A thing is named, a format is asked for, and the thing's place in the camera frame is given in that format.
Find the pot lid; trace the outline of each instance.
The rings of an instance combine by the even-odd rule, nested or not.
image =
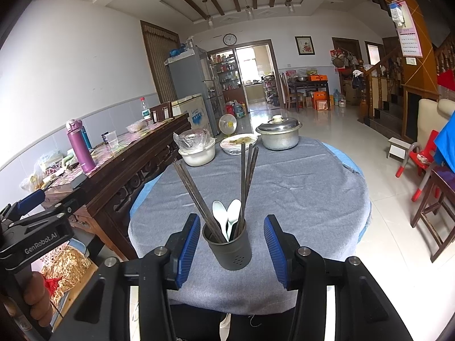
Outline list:
[[[295,118],[283,118],[281,115],[274,115],[267,123],[262,123],[258,129],[267,132],[281,132],[290,130],[299,125],[299,121]]]

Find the metal pot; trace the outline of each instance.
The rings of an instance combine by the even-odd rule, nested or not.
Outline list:
[[[262,135],[262,143],[270,150],[287,150],[299,143],[299,129],[302,127],[297,119],[283,118],[274,115],[272,120],[256,128]]]

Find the clock face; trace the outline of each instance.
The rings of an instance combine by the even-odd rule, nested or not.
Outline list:
[[[235,34],[228,33],[223,37],[223,42],[227,46],[235,45],[237,43],[237,37],[235,37]]]

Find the brown curtain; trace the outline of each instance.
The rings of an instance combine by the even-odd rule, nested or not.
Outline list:
[[[180,47],[178,34],[154,24],[140,21],[148,62],[161,103],[177,100],[174,84],[164,61],[169,51]]]

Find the purple water bottle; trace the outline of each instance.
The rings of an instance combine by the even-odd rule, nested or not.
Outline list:
[[[90,155],[90,151],[87,148],[86,142],[81,132],[82,121],[79,119],[71,119],[67,121],[67,131],[70,144],[73,147],[74,153],[76,154],[77,160],[79,160],[79,164],[84,173],[88,173],[95,169],[96,164]]]

